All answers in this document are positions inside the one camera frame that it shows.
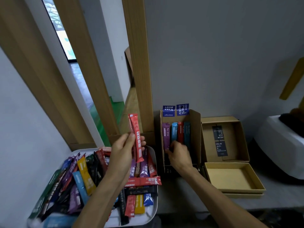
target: white machine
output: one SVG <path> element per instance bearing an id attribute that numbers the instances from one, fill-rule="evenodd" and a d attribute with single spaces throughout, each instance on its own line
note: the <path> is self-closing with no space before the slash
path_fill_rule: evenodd
<path id="1" fill-rule="evenodd" d="M 254 139 L 280 169 L 304 179 L 304 138 L 282 123 L 279 115 L 268 117 Z"/>

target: right hand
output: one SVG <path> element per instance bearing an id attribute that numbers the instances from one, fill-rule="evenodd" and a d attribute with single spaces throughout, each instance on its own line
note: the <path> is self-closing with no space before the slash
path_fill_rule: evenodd
<path id="1" fill-rule="evenodd" d="M 180 175 L 184 171 L 191 170 L 193 167 L 187 146 L 182 145 L 177 141 L 173 141 L 171 148 L 173 148 L 173 152 L 170 150 L 166 150 L 165 152 L 168 154 L 170 163 L 174 169 L 176 169 Z"/>

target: black card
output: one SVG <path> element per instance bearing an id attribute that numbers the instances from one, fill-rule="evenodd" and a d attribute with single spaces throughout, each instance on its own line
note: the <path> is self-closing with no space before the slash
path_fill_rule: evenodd
<path id="1" fill-rule="evenodd" d="M 217 156 L 228 156 L 222 126 L 212 126 Z"/>

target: blue label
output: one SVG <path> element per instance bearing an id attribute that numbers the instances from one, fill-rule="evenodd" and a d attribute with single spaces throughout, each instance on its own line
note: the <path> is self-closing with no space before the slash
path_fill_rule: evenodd
<path id="1" fill-rule="evenodd" d="M 189 114 L 189 103 L 176 105 L 177 116 L 188 115 Z"/>
<path id="2" fill-rule="evenodd" d="M 163 117 L 175 117 L 175 106 L 163 105 Z"/>

